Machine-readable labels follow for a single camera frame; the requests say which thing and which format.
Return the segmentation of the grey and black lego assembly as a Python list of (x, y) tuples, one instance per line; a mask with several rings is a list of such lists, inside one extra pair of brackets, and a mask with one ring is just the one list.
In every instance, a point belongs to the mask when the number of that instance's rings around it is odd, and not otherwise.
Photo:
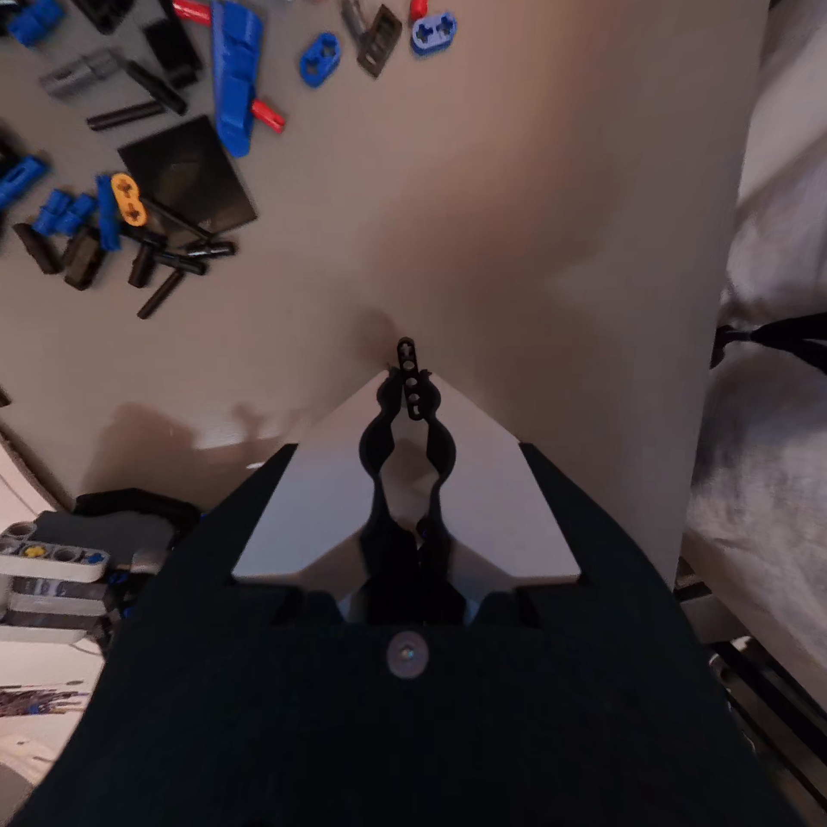
[(196, 505), (138, 488), (77, 498), (1, 534), (4, 644), (75, 645), (106, 653), (141, 592), (201, 523)]

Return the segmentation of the dark brown lego frame piece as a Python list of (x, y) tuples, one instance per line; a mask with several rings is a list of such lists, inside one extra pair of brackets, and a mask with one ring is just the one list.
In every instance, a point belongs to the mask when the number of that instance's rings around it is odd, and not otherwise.
[(361, 38), (357, 63), (372, 78), (380, 77), (388, 58), (398, 45), (404, 24), (384, 3)]

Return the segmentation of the small orange lego beam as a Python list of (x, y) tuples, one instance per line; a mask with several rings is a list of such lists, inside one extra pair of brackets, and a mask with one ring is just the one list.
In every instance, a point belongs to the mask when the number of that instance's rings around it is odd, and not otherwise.
[(137, 182), (120, 172), (111, 176), (110, 185), (121, 219), (130, 227), (145, 227), (149, 218)]

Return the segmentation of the black lego beam with holes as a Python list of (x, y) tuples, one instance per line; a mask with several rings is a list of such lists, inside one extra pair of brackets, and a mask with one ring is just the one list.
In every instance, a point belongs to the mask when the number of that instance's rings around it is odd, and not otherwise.
[(397, 343), (398, 369), (402, 377), (402, 394), (408, 417), (413, 421), (426, 419), (429, 410), (429, 391), (427, 371), (419, 369), (415, 342), (410, 337), (402, 337)]

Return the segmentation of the long blue lego panel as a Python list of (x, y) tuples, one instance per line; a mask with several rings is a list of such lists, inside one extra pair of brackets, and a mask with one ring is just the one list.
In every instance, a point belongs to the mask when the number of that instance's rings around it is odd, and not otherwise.
[(226, 151), (240, 159), (251, 148), (264, 22), (240, 3), (212, 2), (210, 11), (215, 128)]

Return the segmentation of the pale blue two-hole lego beam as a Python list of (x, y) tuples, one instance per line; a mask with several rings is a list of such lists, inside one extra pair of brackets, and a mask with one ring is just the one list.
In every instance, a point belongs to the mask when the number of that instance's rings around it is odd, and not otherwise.
[(429, 57), (448, 49), (457, 34), (457, 18), (451, 12), (426, 15), (414, 22), (410, 47), (418, 57)]

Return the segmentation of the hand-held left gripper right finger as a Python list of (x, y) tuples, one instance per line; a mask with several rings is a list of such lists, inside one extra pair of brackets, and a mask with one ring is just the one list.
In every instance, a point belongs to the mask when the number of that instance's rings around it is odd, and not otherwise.
[(438, 375), (431, 382), (441, 397), (438, 421), (456, 447), (439, 497), (449, 581), (466, 599), (466, 617), (495, 592), (576, 583), (581, 567), (519, 440)]

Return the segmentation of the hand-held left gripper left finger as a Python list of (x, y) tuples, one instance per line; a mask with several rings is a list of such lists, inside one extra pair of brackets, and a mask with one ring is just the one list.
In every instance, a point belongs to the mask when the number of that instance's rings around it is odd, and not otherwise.
[(359, 456), (379, 415), (386, 370), (307, 429), (233, 569), (240, 584), (330, 594), (346, 619), (367, 581), (359, 536), (370, 516), (374, 482)]

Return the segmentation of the lego instruction booklet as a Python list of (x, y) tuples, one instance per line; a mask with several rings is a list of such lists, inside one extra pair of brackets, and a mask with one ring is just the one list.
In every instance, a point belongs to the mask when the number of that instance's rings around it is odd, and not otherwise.
[[(2, 435), (2, 529), (61, 505)], [(82, 632), (26, 631), (2, 624), (2, 796), (6, 779), (37, 786), (88, 705), (103, 668), (99, 646)]]

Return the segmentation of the pile of small lego pins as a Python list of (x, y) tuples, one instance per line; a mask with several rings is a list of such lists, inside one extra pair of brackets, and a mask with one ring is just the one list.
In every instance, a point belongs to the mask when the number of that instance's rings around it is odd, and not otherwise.
[(139, 319), (147, 320), (187, 277), (202, 276), (210, 262), (237, 253), (236, 243), (211, 236), (145, 195), (140, 198), (148, 218), (167, 218), (197, 240), (175, 250), (166, 235), (150, 229), (149, 221), (145, 227), (130, 227), (121, 219), (110, 178), (97, 177), (95, 195), (52, 190), (32, 221), (12, 225), (12, 233), (41, 273), (61, 275), (69, 287), (83, 292), (96, 281), (109, 254), (120, 251), (122, 239), (129, 239), (137, 245), (130, 286), (144, 289), (160, 266), (171, 271), (137, 313)]

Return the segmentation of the red lego axle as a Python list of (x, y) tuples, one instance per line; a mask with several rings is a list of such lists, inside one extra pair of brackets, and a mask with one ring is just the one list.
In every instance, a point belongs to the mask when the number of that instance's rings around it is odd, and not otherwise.
[[(212, 26), (212, 13), (209, 5), (195, 1), (173, 1), (174, 14), (182, 20), (200, 26)], [(276, 133), (282, 133), (285, 127), (284, 117), (264, 101), (254, 98), (251, 105), (253, 117)]]

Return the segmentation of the white cloth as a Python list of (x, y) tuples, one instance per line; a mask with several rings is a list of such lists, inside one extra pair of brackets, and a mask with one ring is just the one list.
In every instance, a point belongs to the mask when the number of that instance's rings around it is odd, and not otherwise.
[[(825, 2), (768, 14), (718, 325), (825, 313)], [(825, 706), (825, 370), (757, 341), (710, 373), (681, 554)]]

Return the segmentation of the black flat lego plate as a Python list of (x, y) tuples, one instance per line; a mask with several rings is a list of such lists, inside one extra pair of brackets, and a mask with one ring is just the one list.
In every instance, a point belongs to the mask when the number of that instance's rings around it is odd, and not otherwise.
[(209, 116), (122, 145), (118, 155), (141, 195), (207, 233), (234, 231), (258, 218)]

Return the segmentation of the black metal frame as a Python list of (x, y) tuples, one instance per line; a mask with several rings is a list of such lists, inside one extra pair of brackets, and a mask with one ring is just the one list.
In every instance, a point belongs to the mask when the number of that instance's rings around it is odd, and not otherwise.
[(753, 753), (806, 825), (826, 825), (826, 718), (817, 701), (679, 559), (673, 595)]

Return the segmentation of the black frame brick assembly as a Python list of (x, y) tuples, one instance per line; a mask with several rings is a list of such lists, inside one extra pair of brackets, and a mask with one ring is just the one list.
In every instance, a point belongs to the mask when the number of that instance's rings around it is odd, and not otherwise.
[[(2, 20), (2, 30), (29, 50), (51, 43), (57, 31), (63, 38), (60, 45), (67, 47), (71, 42), (65, 34), (67, 20), (84, 19), (98, 37), (112, 38), (123, 33), (123, 26), (135, 14), (145, 23), (140, 27), (141, 36), (160, 77), (135, 59), (127, 59), (115, 44), (104, 47), (99, 40), (94, 53), (77, 55), (66, 66), (52, 66), (40, 80), (40, 87), (50, 99), (62, 101), (98, 88), (120, 72), (150, 96), (148, 108), (183, 118), (188, 103), (181, 92), (207, 76), (212, 88), (211, 26), (180, 19), (172, 2), (23, 2), (14, 16)], [(215, 127), (214, 109), (212, 124)]]

